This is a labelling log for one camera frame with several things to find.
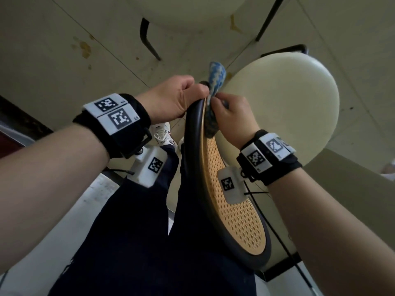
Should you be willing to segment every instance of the navy blue trousers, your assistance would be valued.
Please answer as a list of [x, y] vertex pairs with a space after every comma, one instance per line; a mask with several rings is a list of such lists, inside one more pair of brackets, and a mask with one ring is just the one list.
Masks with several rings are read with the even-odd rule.
[[188, 189], [184, 164], [168, 235], [166, 197], [179, 164], [174, 147], [147, 189], [124, 180], [49, 295], [256, 295], [254, 272], [229, 253]]

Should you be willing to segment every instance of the white seat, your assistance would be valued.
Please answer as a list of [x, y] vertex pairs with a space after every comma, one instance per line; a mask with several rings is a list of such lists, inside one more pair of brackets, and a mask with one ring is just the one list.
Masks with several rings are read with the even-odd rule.
[[200, 30], [229, 17], [245, 0], [132, 0], [148, 21], [170, 29]]
[[[302, 53], [278, 53], [255, 60], [222, 91], [245, 96], [259, 126], [294, 147], [303, 165], [323, 150], [336, 127], [336, 82], [319, 61]], [[239, 166], [239, 150], [221, 132], [215, 137], [225, 162]]]

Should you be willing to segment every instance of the person's right hand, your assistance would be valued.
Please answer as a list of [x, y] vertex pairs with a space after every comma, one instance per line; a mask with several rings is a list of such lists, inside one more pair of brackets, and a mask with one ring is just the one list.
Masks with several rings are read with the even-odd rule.
[[[222, 104], [229, 103], [229, 109]], [[219, 92], [211, 98], [218, 127], [227, 141], [241, 149], [260, 129], [245, 97]]]

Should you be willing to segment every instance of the person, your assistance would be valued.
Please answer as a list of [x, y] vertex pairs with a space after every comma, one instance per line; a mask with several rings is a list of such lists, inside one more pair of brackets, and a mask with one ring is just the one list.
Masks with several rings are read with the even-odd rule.
[[[167, 122], [208, 94], [192, 76], [174, 76], [136, 97], [156, 125], [155, 137], [168, 160], [149, 189], [123, 182], [50, 295], [256, 294], [253, 271], [216, 236], [198, 196], [188, 190], [183, 164], [174, 225], [167, 234], [166, 195], [179, 163]], [[239, 149], [260, 130], [244, 97], [218, 93], [211, 104], [222, 134]], [[42, 240], [108, 161], [105, 146], [80, 124], [0, 160], [0, 224], [7, 225], [0, 227], [0, 274]], [[395, 295], [393, 250], [302, 168], [268, 189], [326, 296]]]

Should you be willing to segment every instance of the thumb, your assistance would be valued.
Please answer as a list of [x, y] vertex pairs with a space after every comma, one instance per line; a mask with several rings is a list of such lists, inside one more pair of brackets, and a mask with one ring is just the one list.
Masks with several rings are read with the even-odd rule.
[[204, 99], [210, 94], [210, 90], [206, 85], [194, 84], [190, 88], [182, 91], [183, 103], [186, 109], [195, 101]]
[[222, 116], [227, 116], [229, 114], [228, 109], [225, 108], [224, 104], [222, 103], [222, 101], [219, 98], [212, 97], [210, 104], [211, 104], [211, 108], [214, 111], [215, 117], [217, 119]]

